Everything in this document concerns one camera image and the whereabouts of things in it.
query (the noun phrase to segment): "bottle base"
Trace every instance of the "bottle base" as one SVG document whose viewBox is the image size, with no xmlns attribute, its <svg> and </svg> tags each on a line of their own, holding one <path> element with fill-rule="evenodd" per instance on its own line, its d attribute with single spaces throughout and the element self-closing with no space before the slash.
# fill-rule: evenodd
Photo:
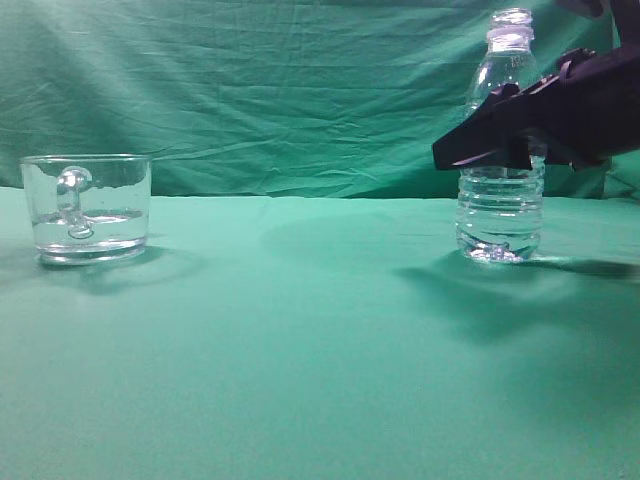
<svg viewBox="0 0 640 480">
<path fill-rule="evenodd" d="M 513 249 L 508 242 L 488 243 L 463 232 L 458 232 L 458 248 L 467 258 L 483 263 L 520 263 L 531 258 L 536 244 Z"/>
</svg>

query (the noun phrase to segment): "plastic water bottle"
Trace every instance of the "plastic water bottle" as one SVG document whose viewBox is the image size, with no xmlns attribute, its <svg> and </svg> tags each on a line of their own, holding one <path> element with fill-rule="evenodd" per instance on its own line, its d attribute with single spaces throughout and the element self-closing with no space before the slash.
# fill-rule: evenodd
<svg viewBox="0 0 640 480">
<path fill-rule="evenodd" d="M 539 79 L 531 53 L 531 11 L 499 10 L 491 16 L 489 49 L 467 95 L 467 114 L 505 83 L 526 88 Z M 462 171 L 456 235 L 462 253 L 487 262 L 520 262 L 536 250 L 542 224 L 544 158 L 533 170 L 477 167 Z"/>
</svg>

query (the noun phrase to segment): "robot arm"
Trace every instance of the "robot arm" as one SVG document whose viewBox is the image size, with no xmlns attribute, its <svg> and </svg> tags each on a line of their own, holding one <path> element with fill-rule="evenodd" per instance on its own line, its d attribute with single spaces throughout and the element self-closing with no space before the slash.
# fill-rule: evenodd
<svg viewBox="0 0 640 480">
<path fill-rule="evenodd" d="M 433 144 L 436 168 L 530 169 L 529 153 L 546 145 L 546 163 L 578 169 L 640 149 L 640 0 L 558 3 L 591 17 L 610 3 L 621 47 L 602 56 L 568 52 L 556 62 L 558 73 L 523 91 L 513 84 L 495 90 Z"/>
</svg>

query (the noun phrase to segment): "mug rim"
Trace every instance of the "mug rim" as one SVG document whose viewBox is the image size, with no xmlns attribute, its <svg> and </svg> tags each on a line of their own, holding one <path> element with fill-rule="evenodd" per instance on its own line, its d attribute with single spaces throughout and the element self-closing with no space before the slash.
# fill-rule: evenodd
<svg viewBox="0 0 640 480">
<path fill-rule="evenodd" d="M 38 163 L 64 163 L 64 162 L 135 162 L 150 160 L 149 155 L 132 153 L 105 153 L 105 154 L 71 154 L 71 155 L 30 155 L 22 157 L 20 163 L 33 165 Z"/>
</svg>

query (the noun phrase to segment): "clear glass cup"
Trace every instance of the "clear glass cup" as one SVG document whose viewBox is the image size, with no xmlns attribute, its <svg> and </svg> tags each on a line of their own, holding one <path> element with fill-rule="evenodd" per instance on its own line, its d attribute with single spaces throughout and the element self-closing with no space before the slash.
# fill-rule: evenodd
<svg viewBox="0 0 640 480">
<path fill-rule="evenodd" d="M 144 251 L 149 157 L 25 157 L 21 169 L 40 261 L 83 265 Z"/>
</svg>

